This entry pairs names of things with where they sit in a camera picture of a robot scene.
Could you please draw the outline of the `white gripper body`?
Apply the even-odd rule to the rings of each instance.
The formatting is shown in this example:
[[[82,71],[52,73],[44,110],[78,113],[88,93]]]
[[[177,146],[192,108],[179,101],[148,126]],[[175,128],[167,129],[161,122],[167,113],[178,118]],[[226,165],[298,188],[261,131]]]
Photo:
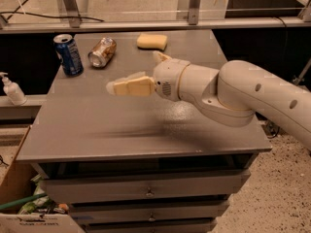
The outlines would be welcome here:
[[[164,99],[179,101],[179,81],[183,71],[190,65],[189,61],[181,59],[166,59],[155,68],[153,78],[155,80],[155,92]]]

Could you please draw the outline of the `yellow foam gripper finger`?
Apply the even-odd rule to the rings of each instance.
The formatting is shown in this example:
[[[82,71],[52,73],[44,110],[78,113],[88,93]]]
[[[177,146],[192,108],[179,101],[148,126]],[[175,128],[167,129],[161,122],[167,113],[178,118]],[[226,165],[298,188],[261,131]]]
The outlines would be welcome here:
[[[154,79],[145,72],[134,73],[106,84],[107,91],[116,96],[150,96],[155,88]]]
[[[153,51],[153,58],[154,58],[154,61],[155,61],[155,64],[158,65],[166,60],[170,60],[171,59],[171,56],[169,55],[166,55],[158,50],[154,50]]]

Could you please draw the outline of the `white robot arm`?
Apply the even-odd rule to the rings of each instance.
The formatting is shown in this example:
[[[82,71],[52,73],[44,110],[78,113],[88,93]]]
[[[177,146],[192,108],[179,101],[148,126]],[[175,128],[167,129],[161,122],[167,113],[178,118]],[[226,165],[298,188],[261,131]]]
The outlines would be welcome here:
[[[193,104],[204,116],[240,127],[261,114],[311,148],[311,92],[242,60],[219,70],[154,53],[156,67],[149,77],[138,72],[106,84],[117,96],[156,93],[170,101]]]

